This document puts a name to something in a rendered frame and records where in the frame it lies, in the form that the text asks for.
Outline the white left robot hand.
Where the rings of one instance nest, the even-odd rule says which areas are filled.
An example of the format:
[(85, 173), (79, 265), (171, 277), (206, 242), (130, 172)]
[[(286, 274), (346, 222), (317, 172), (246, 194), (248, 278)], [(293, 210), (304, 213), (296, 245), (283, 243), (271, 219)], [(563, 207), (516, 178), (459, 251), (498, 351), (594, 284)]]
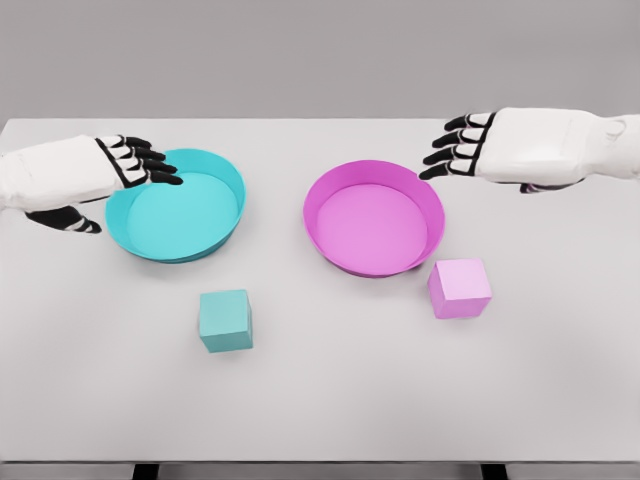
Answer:
[(0, 211), (11, 209), (45, 227), (99, 234), (76, 206), (140, 185), (183, 180), (144, 139), (79, 135), (0, 154)]

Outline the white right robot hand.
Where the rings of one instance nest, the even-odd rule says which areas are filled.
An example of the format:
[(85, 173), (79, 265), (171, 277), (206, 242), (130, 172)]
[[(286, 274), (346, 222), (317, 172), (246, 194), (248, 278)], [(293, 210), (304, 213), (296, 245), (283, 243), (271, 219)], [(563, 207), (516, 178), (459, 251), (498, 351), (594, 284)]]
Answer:
[(503, 108), (467, 113), (445, 123), (423, 159), (423, 181), (439, 177), (482, 178), (513, 184), (522, 194), (557, 191), (595, 173), (587, 152), (601, 118), (572, 109)]

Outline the cyan round plate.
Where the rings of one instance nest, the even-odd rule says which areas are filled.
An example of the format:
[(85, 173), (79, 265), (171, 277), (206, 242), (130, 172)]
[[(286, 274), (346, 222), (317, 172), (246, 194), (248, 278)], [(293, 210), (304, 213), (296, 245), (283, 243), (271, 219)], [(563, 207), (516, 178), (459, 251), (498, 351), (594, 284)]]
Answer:
[(201, 149), (165, 152), (183, 180), (178, 186), (145, 184), (107, 201), (105, 221), (124, 250), (161, 263), (184, 263), (219, 249), (240, 223), (246, 185), (226, 158)]

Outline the pink cube block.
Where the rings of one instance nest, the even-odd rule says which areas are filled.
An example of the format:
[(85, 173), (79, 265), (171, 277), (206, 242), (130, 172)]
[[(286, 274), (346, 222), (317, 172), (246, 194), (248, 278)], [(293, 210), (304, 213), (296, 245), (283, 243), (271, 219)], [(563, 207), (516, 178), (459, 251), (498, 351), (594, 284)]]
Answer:
[(438, 260), (428, 278), (434, 315), (438, 319), (479, 316), (493, 298), (480, 258)]

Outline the pink round plate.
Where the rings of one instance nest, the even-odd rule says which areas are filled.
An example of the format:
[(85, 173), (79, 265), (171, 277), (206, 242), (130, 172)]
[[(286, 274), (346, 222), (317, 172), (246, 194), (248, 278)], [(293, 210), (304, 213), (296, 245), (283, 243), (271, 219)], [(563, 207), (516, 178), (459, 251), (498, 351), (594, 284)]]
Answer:
[(336, 166), (309, 188), (302, 208), (316, 250), (356, 276), (394, 276), (422, 264), (445, 231), (436, 191), (413, 171), (382, 160)]

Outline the cyan cube block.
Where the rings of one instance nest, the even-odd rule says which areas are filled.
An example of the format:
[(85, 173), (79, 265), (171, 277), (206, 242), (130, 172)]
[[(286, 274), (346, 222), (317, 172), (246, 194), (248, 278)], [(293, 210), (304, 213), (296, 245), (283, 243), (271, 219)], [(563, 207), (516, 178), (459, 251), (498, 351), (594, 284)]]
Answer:
[(198, 329), (209, 353), (251, 349), (254, 345), (252, 309), (247, 291), (201, 294)]

